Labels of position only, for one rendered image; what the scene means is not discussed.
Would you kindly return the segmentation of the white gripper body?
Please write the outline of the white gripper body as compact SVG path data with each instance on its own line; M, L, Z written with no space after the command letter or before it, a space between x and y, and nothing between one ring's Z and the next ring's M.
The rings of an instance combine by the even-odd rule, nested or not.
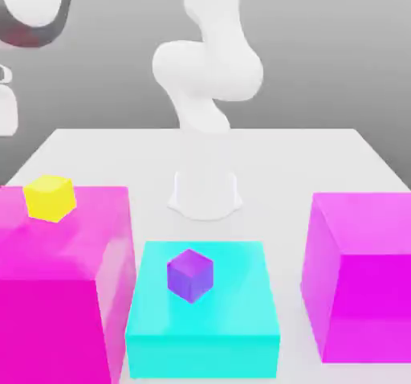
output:
M13 90L0 85L0 137L11 137L18 129L18 104Z

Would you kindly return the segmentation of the small yellow cube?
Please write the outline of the small yellow cube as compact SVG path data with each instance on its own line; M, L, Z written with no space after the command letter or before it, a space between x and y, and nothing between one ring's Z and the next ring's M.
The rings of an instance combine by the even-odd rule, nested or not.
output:
M70 178L44 174L22 188L28 216L58 223L76 208Z

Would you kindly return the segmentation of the small purple cube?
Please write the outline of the small purple cube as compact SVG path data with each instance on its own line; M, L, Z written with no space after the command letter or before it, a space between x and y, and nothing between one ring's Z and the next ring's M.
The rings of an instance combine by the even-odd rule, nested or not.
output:
M214 286L214 262L186 249L167 263L168 289L193 304Z

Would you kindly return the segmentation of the large pink box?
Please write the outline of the large pink box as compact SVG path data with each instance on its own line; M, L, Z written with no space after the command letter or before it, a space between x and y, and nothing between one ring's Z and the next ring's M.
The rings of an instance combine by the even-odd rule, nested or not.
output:
M0 189L0 384L120 384L136 283L128 189L78 186L58 223Z

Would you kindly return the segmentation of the large cyan box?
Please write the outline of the large cyan box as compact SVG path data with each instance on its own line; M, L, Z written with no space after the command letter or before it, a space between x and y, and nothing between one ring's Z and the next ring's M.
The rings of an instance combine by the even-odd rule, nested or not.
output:
M167 287L167 263L191 248L214 262L214 286L190 304ZM280 329L259 241L148 241L125 333L131 378L275 378Z

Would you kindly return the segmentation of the large magenta box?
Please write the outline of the large magenta box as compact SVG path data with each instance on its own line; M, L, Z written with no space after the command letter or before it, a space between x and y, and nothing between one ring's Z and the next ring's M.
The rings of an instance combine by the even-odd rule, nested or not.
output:
M411 193L315 193L301 293L324 363L411 363Z

